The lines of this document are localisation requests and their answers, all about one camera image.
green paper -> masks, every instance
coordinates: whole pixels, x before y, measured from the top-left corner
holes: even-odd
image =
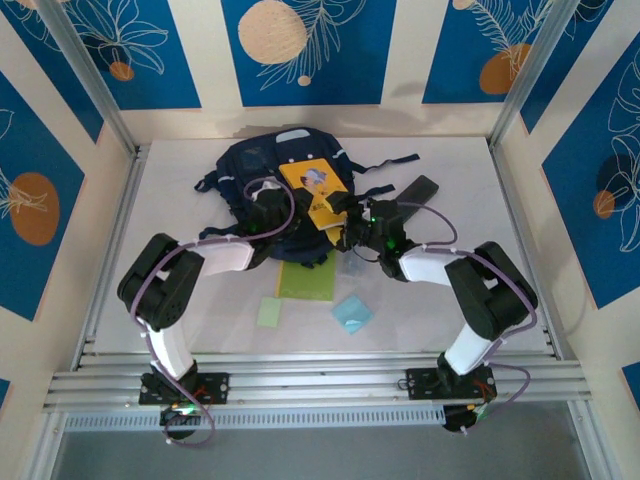
[[[280,320],[282,300],[273,297],[262,297],[258,310],[258,326],[276,328]]]
[[[306,268],[298,263],[282,262],[276,297],[332,302],[335,282],[335,252],[329,253],[327,261],[314,268]]]

smartphone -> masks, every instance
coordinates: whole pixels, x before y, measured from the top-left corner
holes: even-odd
[[[398,202],[410,202],[424,205],[433,198],[438,191],[438,188],[440,187],[437,183],[429,180],[424,175],[420,175],[411,183],[411,185],[400,192],[395,199]],[[398,211],[400,212],[400,215],[402,215],[403,223],[407,223],[407,220],[409,220],[418,210],[420,210],[418,207],[398,206]]]

backpack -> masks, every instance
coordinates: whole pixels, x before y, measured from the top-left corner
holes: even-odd
[[[355,193],[354,172],[363,174],[388,163],[411,162],[420,157],[413,154],[365,168],[349,160],[333,135],[314,128],[294,128],[249,138],[232,145],[217,161],[216,170],[205,175],[194,188],[198,192],[218,190],[229,205],[231,213],[241,222],[251,210],[252,202],[243,194],[247,183],[256,178],[275,177],[286,184],[279,170],[280,165],[315,158],[326,159],[347,190]],[[255,190],[259,189],[260,185],[256,185]],[[372,188],[360,197],[381,195],[393,190],[393,185],[385,185]],[[227,228],[207,227],[200,233],[200,239],[209,235],[234,233],[236,227],[237,224]],[[314,264],[324,263],[333,248],[325,232],[319,231],[309,216],[305,216],[291,235],[276,243],[271,257],[313,268]]]

white wall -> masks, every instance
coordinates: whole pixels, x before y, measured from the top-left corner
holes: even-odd
[[[628,479],[640,472],[640,412],[621,368],[640,355],[640,289],[596,309],[541,165],[638,34],[638,18],[637,0],[616,0],[531,136],[517,121],[502,145],[535,239],[536,263]]]
[[[36,319],[0,308],[0,378],[12,385],[0,418],[0,476],[8,480],[21,470],[52,373],[69,368],[128,159],[108,127],[91,141],[2,15],[0,45],[0,71],[85,174]]]
[[[202,109],[125,111],[123,117],[141,143],[247,137],[288,124],[340,136],[486,135],[501,103],[422,105],[449,1],[397,2],[380,106],[244,108],[220,1],[169,0]]]

gray floor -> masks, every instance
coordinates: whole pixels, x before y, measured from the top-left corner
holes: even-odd
[[[566,405],[516,404],[468,437],[441,427],[226,430],[204,450],[157,432],[72,433],[53,475],[75,479],[585,479]]]

